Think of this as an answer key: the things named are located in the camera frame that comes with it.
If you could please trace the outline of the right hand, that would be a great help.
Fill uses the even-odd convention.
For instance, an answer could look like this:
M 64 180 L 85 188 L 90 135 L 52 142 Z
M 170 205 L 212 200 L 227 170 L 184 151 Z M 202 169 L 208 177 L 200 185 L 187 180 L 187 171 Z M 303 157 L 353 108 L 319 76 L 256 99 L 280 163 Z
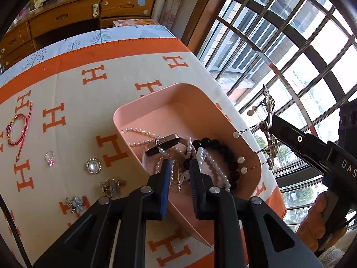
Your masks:
M 322 219 L 322 212 L 327 206 L 326 194 L 327 192 L 322 192 L 317 196 L 314 205 L 309 209 L 307 216 L 297 230 L 298 238 L 302 240 L 312 252 L 317 251 L 319 246 L 318 240 L 326 233 L 326 224 Z M 344 252 L 335 248 L 335 244 L 346 234 L 346 231 L 347 226 L 344 226 L 333 234 L 333 237 L 327 245 L 328 249 L 326 253 L 343 256 Z

